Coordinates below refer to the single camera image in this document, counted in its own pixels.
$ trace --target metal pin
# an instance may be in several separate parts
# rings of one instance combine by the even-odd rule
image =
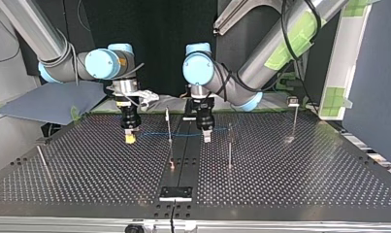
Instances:
[[[297,118],[298,118],[298,108],[299,108],[299,100],[296,96],[289,96],[287,98],[287,104],[288,107],[294,107],[295,108],[295,116],[294,116],[294,124],[292,126],[292,135],[289,137],[286,137],[287,143],[292,143],[295,139],[295,128],[297,125]]]
[[[294,127],[292,129],[292,136],[293,137],[295,137],[295,128],[297,126],[298,108],[299,108],[299,106],[295,107]]]
[[[48,166],[47,161],[44,158],[44,154],[42,152],[41,146],[37,145],[38,154],[41,156],[42,164],[44,166]]]
[[[229,137],[229,145],[228,145],[228,167],[232,168],[232,143],[234,142],[234,131],[232,129],[232,124],[228,125],[228,137]]]
[[[168,124],[168,142],[170,145],[170,164],[171,164],[171,169],[174,170],[175,165],[174,165],[174,155],[173,155],[173,150],[172,150],[171,122],[170,122],[168,107],[165,109],[165,120],[167,121],[167,124]]]
[[[168,107],[165,109],[165,120],[167,120],[167,123],[168,123],[168,141],[170,143],[172,143],[172,135],[171,135],[171,122],[170,122],[170,118],[169,118],[169,109]]]

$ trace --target perforated table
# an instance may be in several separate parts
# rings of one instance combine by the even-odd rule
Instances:
[[[391,174],[311,113],[294,131],[293,116],[216,114],[210,144],[173,116],[170,145],[164,116],[147,115],[132,146],[119,116],[88,116],[44,147],[49,166],[33,150],[0,172],[0,216],[391,222]],[[192,187],[192,201],[160,202],[164,186]]]

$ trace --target light blue joint cover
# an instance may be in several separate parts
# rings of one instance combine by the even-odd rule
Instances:
[[[186,46],[186,55],[188,56],[183,62],[182,72],[189,83],[204,85],[213,78],[213,62],[206,55],[196,51],[211,52],[211,46],[208,43]]]
[[[48,83],[62,83],[56,79],[54,79],[47,71],[47,69],[45,69],[45,66],[39,62],[38,63],[38,70],[40,71],[41,73],[41,77],[47,81]]]
[[[134,50],[132,50],[132,46],[129,44],[110,44],[108,50],[122,50],[134,54]]]
[[[259,102],[261,102],[263,95],[264,94],[262,92],[256,93],[256,95],[251,100],[249,100],[246,104],[241,106],[236,106],[236,108],[242,109],[245,112],[250,112],[258,106]]]
[[[110,80],[118,74],[118,56],[111,50],[92,50],[85,59],[86,71],[95,79]]]

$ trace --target black curtain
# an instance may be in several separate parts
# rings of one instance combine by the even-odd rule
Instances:
[[[96,48],[133,46],[142,88],[179,96],[186,81],[181,66],[185,46],[209,42],[216,0],[83,0]]]

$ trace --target blue wire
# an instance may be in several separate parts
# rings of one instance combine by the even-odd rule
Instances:
[[[223,131],[227,130],[227,128],[215,128],[214,131]],[[140,137],[144,136],[168,136],[169,133],[162,133],[162,132],[147,132],[147,133],[142,133],[140,134]],[[197,133],[197,134],[180,134],[180,133],[172,133],[171,136],[174,137],[197,137],[197,136],[202,136],[202,134]]]

